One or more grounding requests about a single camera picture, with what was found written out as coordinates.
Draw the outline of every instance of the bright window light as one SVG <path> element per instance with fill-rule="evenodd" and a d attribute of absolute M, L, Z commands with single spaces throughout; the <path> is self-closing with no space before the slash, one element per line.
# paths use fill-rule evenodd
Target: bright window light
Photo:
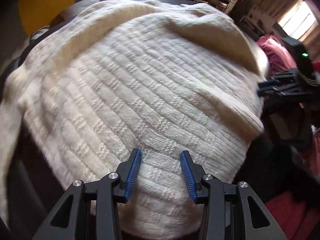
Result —
<path fill-rule="evenodd" d="M 280 21 L 279 25 L 292 38 L 299 39 L 316 22 L 310 8 L 305 2 L 294 6 Z"/>

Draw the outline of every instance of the cable knit texture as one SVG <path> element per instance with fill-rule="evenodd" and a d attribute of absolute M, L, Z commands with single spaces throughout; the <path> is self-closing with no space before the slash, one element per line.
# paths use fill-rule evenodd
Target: cable knit texture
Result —
<path fill-rule="evenodd" d="M 87 8 L 10 75 L 0 107 L 5 178 L 25 122 L 64 188 L 102 178 L 142 150 L 124 231 L 173 239 L 196 231 L 179 156 L 231 182 L 262 131 L 261 80 L 248 41 L 207 4 L 114 0 Z"/>

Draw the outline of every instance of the yellow wall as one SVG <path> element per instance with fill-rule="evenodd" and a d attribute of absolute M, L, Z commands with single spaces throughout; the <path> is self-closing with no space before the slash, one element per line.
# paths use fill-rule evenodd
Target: yellow wall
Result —
<path fill-rule="evenodd" d="M 75 0 L 19 0 L 20 20 L 27 35 L 50 22 Z"/>

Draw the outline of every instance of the red cloth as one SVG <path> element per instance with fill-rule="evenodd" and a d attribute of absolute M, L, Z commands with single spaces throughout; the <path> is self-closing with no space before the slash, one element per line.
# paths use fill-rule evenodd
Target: red cloth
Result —
<path fill-rule="evenodd" d="M 291 192 L 274 197 L 266 203 L 288 240 L 306 240 L 320 220 L 320 208 L 308 208 L 297 202 Z"/>
<path fill-rule="evenodd" d="M 318 71 L 320 73 L 320 61 L 313 62 L 312 66 L 315 71 Z"/>
<path fill-rule="evenodd" d="M 297 65 L 285 47 L 273 35 L 266 34 L 256 42 L 262 48 L 270 63 L 269 77 L 276 72 L 296 68 Z"/>
<path fill-rule="evenodd" d="M 310 169 L 315 179 L 320 182 L 320 134 L 313 135 L 311 147 L 302 154 L 305 165 Z"/>

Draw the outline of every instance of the metal screw head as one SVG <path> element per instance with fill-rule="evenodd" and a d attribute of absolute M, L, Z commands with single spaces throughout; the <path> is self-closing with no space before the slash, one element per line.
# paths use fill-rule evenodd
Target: metal screw head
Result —
<path fill-rule="evenodd" d="M 110 173 L 110 174 L 109 174 L 109 178 L 110 178 L 110 179 L 116 179 L 116 178 L 118 178 L 118 173 L 115 173 L 115 172 Z"/>
<path fill-rule="evenodd" d="M 241 181 L 241 182 L 239 182 L 239 186 L 242 187 L 242 188 L 246 188 L 246 187 L 248 187 L 249 185 L 248 185 L 248 183 L 246 183 L 245 181 Z"/>
<path fill-rule="evenodd" d="M 212 179 L 213 179 L 213 176 L 212 176 L 211 174 L 204 174 L 204 175 L 203 175 L 203 178 L 204 178 L 205 180 L 212 180 Z"/>
<path fill-rule="evenodd" d="M 75 180 L 75 181 L 72 183 L 72 185 L 75 186 L 75 187 L 79 187 L 81 184 L 82 184 L 82 181 L 79 180 L 79 179 Z"/>

